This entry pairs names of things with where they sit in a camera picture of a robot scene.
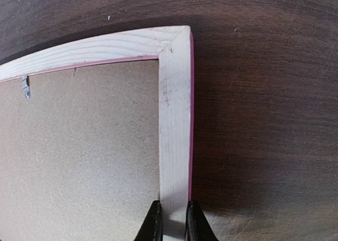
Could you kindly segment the brown backing board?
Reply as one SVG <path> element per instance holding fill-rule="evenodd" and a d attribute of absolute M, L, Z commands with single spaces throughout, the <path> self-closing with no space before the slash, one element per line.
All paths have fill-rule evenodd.
<path fill-rule="evenodd" d="M 133 240 L 159 196 L 158 62 L 1 83 L 1 240 Z"/>

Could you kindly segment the pink wooden picture frame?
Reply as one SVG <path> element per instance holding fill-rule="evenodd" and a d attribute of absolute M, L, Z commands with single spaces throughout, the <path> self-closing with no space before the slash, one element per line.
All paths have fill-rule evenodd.
<path fill-rule="evenodd" d="M 189 26 L 130 30 L 57 45 L 1 66 L 1 80 L 106 63 L 158 59 L 159 194 L 164 240 L 185 240 L 191 198 L 194 50 Z"/>

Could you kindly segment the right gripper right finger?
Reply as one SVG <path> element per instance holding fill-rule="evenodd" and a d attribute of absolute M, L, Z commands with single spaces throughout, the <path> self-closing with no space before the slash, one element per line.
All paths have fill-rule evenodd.
<path fill-rule="evenodd" d="M 218 241 L 209 225 L 200 204 L 189 201 L 186 211 L 186 240 Z"/>

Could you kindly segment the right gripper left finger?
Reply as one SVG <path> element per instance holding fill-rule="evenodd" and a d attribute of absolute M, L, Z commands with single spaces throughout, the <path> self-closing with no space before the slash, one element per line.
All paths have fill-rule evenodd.
<path fill-rule="evenodd" d="M 159 200 L 152 202 L 134 241 L 162 241 L 163 214 Z"/>

